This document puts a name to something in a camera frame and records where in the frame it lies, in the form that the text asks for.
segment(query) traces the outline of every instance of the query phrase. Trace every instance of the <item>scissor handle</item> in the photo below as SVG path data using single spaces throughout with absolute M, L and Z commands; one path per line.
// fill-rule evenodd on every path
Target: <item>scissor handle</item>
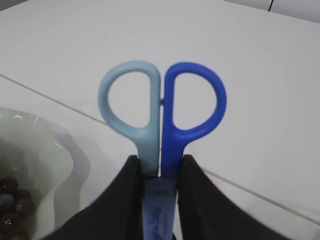
M 216 95 L 216 107 L 213 114 L 204 123 L 188 130 L 177 128 L 173 120 L 175 80 L 183 73 L 196 74 L 205 78 L 212 85 Z M 178 177 L 186 145 L 214 130 L 222 120 L 226 107 L 225 87 L 220 78 L 209 68 L 193 62 L 179 62 L 167 70 L 164 77 L 161 177 Z
M 121 75 L 130 72 L 145 73 L 150 79 L 150 121 L 144 127 L 133 127 L 120 120 L 109 104 L 109 91 L 112 83 Z M 137 148 L 142 173 L 157 176 L 159 169 L 160 142 L 160 87 L 158 69 L 146 61 L 129 61 L 112 68 L 102 79 L 98 92 L 100 113 L 109 127 L 132 140 Z

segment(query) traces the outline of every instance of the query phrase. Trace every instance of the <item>clear glass bowl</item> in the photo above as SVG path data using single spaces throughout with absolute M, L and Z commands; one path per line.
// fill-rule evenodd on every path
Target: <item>clear glass bowl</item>
M 14 177 L 28 189 L 36 212 L 25 222 L 32 240 L 55 229 L 54 194 L 70 176 L 73 159 L 44 118 L 0 107 L 0 179 Z

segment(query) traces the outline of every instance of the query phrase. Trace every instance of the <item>white table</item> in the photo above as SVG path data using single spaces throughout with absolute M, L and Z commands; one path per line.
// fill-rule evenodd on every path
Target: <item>white table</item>
M 320 218 L 318 24 L 218 0 L 30 0 L 0 12 L 0 33 L 1 74 L 99 119 L 97 90 L 111 67 L 143 59 L 164 75 L 177 61 L 207 65 L 225 84 L 227 112 L 185 152 L 213 172 Z M 140 77 L 123 77 L 110 96 L 115 112 L 133 125 L 148 119 L 148 81 Z M 79 179 L 69 184 L 81 191 L 80 208 L 136 153 L 132 142 L 101 123 L 1 82 L 3 107 L 47 118 L 75 155 Z M 183 128 L 201 123 L 214 101 L 205 81 L 181 76 L 175 122 Z

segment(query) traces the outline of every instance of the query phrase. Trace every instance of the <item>dark red grape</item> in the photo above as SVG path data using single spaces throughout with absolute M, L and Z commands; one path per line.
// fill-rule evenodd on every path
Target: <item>dark red grape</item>
M 0 193 L 13 194 L 18 190 L 18 181 L 13 177 L 7 177 L 0 180 Z
M 24 218 L 31 216 L 36 210 L 36 206 L 31 197 L 20 199 L 15 205 L 15 212 Z
M 18 200 L 24 199 L 24 198 L 30 198 L 31 193 L 27 189 L 19 189 L 18 191 L 16 191 L 15 197 Z
M 24 219 L 17 213 L 10 213 L 2 217 L 0 227 L 3 233 L 11 234 L 20 230 L 24 224 Z
M 15 199 L 10 194 L 0 194 L 0 214 L 6 214 L 13 210 Z
M 26 231 L 21 230 L 12 235 L 9 240 L 29 240 L 29 235 Z

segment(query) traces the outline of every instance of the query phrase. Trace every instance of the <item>printed label on blade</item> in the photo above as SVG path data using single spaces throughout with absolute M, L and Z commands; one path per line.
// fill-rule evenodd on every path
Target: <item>printed label on blade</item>
M 172 240 L 177 181 L 152 178 L 144 183 L 142 199 L 144 240 Z

